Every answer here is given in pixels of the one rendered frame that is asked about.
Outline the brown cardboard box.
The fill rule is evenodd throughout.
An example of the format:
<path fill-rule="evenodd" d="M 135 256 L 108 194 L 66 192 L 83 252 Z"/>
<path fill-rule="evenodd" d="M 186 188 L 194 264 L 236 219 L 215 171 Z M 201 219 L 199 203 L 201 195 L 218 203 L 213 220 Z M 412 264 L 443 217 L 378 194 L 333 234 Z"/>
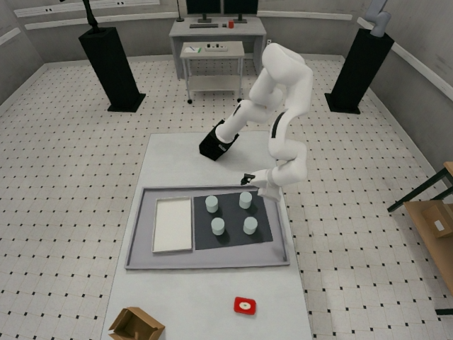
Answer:
<path fill-rule="evenodd" d="M 139 307 L 122 308 L 109 330 L 114 340 L 158 340 L 165 326 Z M 109 331 L 108 330 L 108 331 Z"/>

